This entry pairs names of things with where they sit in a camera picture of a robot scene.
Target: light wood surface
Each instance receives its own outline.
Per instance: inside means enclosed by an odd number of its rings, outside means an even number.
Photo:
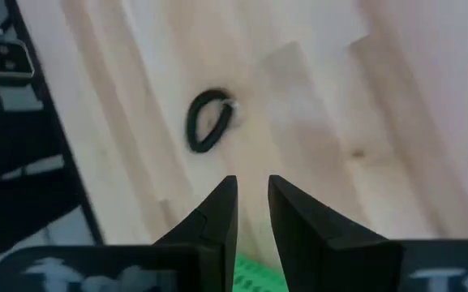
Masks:
[[[418,85],[423,110],[438,127],[447,161],[468,196],[468,2],[373,1],[390,23]],[[455,184],[449,186],[455,193]]]
[[[468,237],[466,195],[377,1],[18,3],[107,243],[151,243],[227,174],[238,248],[271,266],[270,174],[390,238]],[[198,155],[184,121],[209,87],[242,121]]]

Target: black hair tie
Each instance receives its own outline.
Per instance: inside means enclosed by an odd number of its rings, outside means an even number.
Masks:
[[[197,122],[200,115],[201,109],[205,107],[211,101],[221,101],[223,106],[221,109],[221,115],[217,120],[214,128],[208,133],[208,135],[202,140],[198,141],[197,136]],[[231,99],[225,90],[216,88],[209,89],[202,92],[195,100],[191,103],[191,107],[187,114],[187,142],[192,152],[205,153],[208,152],[223,136],[232,117],[234,116],[234,107],[230,104]]]

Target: green object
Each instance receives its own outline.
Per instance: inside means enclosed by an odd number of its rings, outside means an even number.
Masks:
[[[234,292],[288,292],[284,275],[238,255],[235,258]]]

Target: wooden floor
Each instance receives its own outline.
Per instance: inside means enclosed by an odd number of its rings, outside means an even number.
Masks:
[[[238,248],[272,266],[270,174],[390,238],[468,237],[380,2],[19,0],[106,242],[156,240],[227,174]],[[193,154],[187,108],[210,87],[242,121]]]

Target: black frame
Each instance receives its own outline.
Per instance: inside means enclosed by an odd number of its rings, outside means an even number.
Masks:
[[[41,64],[39,63],[36,55],[36,50],[33,46],[30,35],[28,34],[28,30],[26,29],[26,24],[24,23],[23,17],[20,13],[19,5],[17,4],[16,0],[5,0],[5,5],[8,11],[8,18],[5,19],[4,23],[8,26],[8,22],[10,21],[14,27],[17,38],[24,42],[28,48],[30,58],[32,59],[32,64],[36,70],[31,82],[32,90],[36,97],[42,101],[44,106],[43,110],[46,111],[51,117],[53,130],[57,135],[61,145],[61,154],[65,165],[64,167],[67,169],[67,173],[70,175],[73,186],[76,189],[76,192],[79,194],[80,204],[82,206],[86,222],[88,223],[89,231],[93,237],[93,241],[96,245],[103,245],[104,239],[102,238],[97,219],[95,218],[89,199],[86,196],[86,191],[80,178],[79,171],[70,149],[70,145],[64,133],[62,122],[58,116],[57,110],[55,109],[52,97],[49,94],[48,84],[45,81]]]

